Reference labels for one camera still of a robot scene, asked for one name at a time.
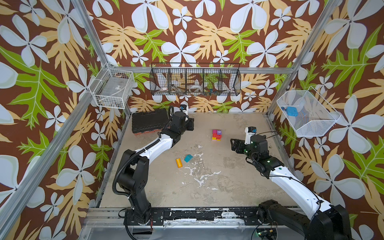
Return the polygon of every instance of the stacked blocks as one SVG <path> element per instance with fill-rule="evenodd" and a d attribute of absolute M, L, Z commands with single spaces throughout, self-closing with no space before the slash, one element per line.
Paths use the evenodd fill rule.
<path fill-rule="evenodd" d="M 221 130 L 212 131 L 212 140 L 221 141 Z"/>

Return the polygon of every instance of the concrete floor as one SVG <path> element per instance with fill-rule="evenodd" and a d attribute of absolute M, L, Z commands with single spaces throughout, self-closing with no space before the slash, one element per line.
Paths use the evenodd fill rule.
<path fill-rule="evenodd" d="M 149 166 L 145 187 L 152 207 L 234 207 L 256 206 L 273 199 L 281 205 L 297 205 L 279 186 L 262 177 L 245 162 L 245 155 L 231 151 L 230 139 L 244 139 L 244 129 L 257 127 L 257 132 L 270 131 L 261 113 L 195 113 L 194 131 L 187 131 L 170 150 L 165 151 Z M 112 192 L 112 181 L 123 152 L 136 150 L 151 142 L 157 133 L 135 136 L 130 121 L 119 154 L 113 165 L 100 207 L 130 206 L 125 196 Z M 222 140 L 212 141 L 212 129 L 222 130 Z M 268 138 L 270 155 L 279 159 L 273 138 Z M 186 163 L 184 157 L 193 155 Z M 183 167 L 177 168 L 181 158 Z"/>

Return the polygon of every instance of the wire mesh shelf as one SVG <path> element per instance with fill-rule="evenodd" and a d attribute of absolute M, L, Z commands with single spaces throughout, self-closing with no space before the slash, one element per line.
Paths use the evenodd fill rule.
<path fill-rule="evenodd" d="M 215 63 L 199 64 L 199 67 L 172 67 L 169 63 L 151 63 L 152 95 L 240 94 L 240 64 L 236 64 L 237 67 L 233 64 L 227 67 Z"/>
<path fill-rule="evenodd" d="M 92 92 L 97 106 L 124 109 L 134 84 L 133 72 L 110 68 L 101 77 L 96 76 L 99 83 Z"/>
<path fill-rule="evenodd" d="M 287 91 L 277 100 L 277 104 L 298 137 L 324 136 L 341 117 L 313 87 L 308 90 Z M 297 116 L 288 115 L 283 110 L 287 107 L 295 107 Z"/>

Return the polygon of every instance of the floral wallpaper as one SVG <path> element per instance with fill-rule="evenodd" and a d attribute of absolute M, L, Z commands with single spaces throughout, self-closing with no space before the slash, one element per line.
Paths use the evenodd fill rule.
<path fill-rule="evenodd" d="M 241 67 L 291 67 L 326 1 L 92 0 L 84 3 L 108 61 L 115 66 L 149 66 L 155 62 L 180 66 L 180 62 L 185 62 L 189 64 L 184 66 L 239 63 Z M 134 110 L 178 107 L 185 101 L 196 112 L 265 112 L 286 77 L 286 74 L 242 74 L 239 96 L 165 97 L 150 94 L 148 74 L 135 75 L 137 85 L 129 99 Z M 193 76 L 188 80 L 195 81 Z"/>
<path fill-rule="evenodd" d="M 298 138 L 278 108 L 271 116 L 296 173 L 348 210 L 355 240 L 384 238 L 383 14 L 382 0 L 343 1 L 291 83 L 342 115 L 325 136 Z"/>
<path fill-rule="evenodd" d="M 0 0 L 0 214 L 97 75 L 70 0 Z M 78 238 L 124 123 L 84 112 L 7 239 Z"/>

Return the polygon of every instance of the blue block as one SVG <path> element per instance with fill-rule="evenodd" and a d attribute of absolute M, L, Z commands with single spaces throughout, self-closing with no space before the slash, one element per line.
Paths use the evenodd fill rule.
<path fill-rule="evenodd" d="M 297 117 L 298 115 L 297 109 L 295 107 L 287 107 L 285 111 L 287 112 L 288 116 Z"/>
<path fill-rule="evenodd" d="M 189 162 L 189 160 L 191 160 L 192 158 L 193 158 L 193 156 L 188 154 L 188 155 L 185 156 L 184 161 L 185 162 Z"/>

